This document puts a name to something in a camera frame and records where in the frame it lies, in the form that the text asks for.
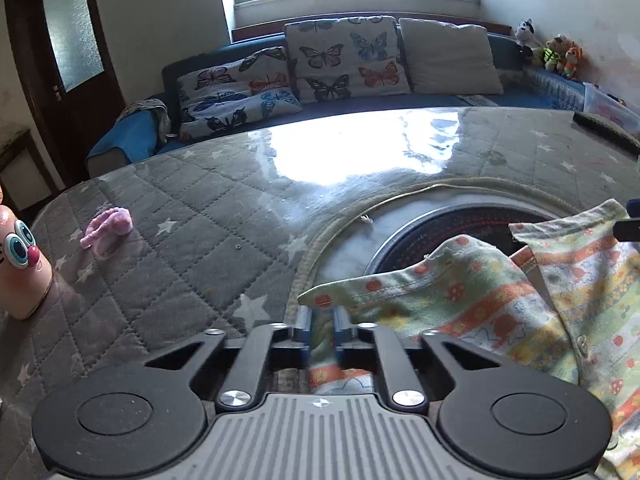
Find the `frosted glass panel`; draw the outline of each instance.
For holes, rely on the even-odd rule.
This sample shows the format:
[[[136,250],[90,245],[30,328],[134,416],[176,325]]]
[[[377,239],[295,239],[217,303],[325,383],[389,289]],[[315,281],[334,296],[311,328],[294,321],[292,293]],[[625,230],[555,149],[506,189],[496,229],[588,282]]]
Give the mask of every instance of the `frosted glass panel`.
[[[42,0],[66,91],[104,71],[86,0]]]

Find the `cushion cover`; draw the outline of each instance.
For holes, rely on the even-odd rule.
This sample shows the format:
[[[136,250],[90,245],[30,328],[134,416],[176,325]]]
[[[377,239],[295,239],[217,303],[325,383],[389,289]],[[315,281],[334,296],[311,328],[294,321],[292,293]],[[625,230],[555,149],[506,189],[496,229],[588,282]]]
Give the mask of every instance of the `cushion cover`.
[[[400,29],[416,92],[502,94],[484,27],[401,18]]]
[[[410,92],[391,16],[289,23],[285,36],[303,104]]]
[[[302,110],[289,87],[283,47],[178,79],[180,138],[210,137],[247,123]]]

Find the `sofa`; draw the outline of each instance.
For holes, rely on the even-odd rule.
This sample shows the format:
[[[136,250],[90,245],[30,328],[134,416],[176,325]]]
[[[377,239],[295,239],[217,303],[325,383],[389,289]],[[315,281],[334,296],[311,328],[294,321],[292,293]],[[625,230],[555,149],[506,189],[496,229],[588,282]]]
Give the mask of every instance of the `sofa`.
[[[295,114],[270,117],[256,123],[244,124],[231,131],[213,133],[207,138],[226,136],[260,128],[269,128],[278,124],[292,123],[309,119],[402,108],[425,107],[468,107],[501,106],[582,110],[584,105],[584,86],[581,83],[566,80],[542,68],[527,64],[520,47],[513,38],[499,34],[488,34],[488,42],[494,66],[504,88],[502,95],[453,95],[420,94],[366,96],[327,102],[305,104],[302,111]],[[206,68],[235,62],[266,48],[287,46],[284,34],[238,41],[213,52],[200,54],[174,62],[162,70],[164,92],[152,96],[166,104],[171,121],[172,133],[180,129],[180,98],[178,79]],[[398,33],[398,47],[403,50],[402,36]],[[289,76],[293,80],[293,68]],[[412,90],[410,72],[405,67]],[[128,164],[136,163],[159,153],[167,153],[188,146],[170,136],[168,142],[160,142],[158,122],[152,110],[138,111],[116,125],[94,146],[86,159],[91,177],[116,170]]]

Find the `colorful cloth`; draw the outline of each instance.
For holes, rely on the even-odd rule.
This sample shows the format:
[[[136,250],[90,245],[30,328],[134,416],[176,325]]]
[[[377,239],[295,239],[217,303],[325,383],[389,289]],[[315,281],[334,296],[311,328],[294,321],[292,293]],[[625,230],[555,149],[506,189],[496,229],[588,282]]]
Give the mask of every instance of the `colorful cloth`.
[[[319,310],[312,386],[328,392],[332,381],[343,389],[367,383],[362,370],[333,361],[327,307],[341,304],[354,322],[374,321],[402,337],[438,329],[588,388],[614,421],[598,473],[631,478],[639,458],[640,256],[612,236],[625,216],[612,200],[571,218],[512,226],[529,244],[516,262],[531,270],[532,255],[538,260],[536,286],[497,248],[466,235],[407,269],[316,286],[299,297]]]
[[[570,218],[511,226],[571,339],[580,386],[611,412],[611,449],[597,472],[623,479],[640,470],[640,254],[612,234],[626,216],[609,200]]]

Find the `gray ribbed plate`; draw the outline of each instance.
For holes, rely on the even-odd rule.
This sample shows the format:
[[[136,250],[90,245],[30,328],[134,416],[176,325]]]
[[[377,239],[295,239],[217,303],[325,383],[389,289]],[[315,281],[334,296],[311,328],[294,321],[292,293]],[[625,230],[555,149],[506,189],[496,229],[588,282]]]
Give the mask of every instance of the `gray ribbed plate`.
[[[252,412],[221,416],[196,451],[149,478],[495,479],[458,462],[420,416],[388,412],[373,395],[286,394],[268,395]]]

